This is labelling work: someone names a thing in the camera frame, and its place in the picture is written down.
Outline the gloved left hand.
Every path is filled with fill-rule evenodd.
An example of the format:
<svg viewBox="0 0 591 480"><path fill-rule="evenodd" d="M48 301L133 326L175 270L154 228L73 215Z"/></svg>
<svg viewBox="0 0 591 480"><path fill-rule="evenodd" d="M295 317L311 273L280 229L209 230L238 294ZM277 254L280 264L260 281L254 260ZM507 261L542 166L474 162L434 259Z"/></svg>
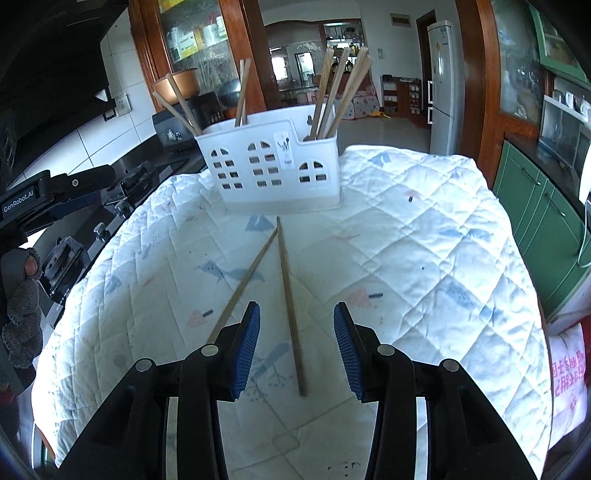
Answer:
<svg viewBox="0 0 591 480"><path fill-rule="evenodd" d="M16 369L29 368L42 351L40 276L33 248L16 248L1 258L1 341Z"/></svg>

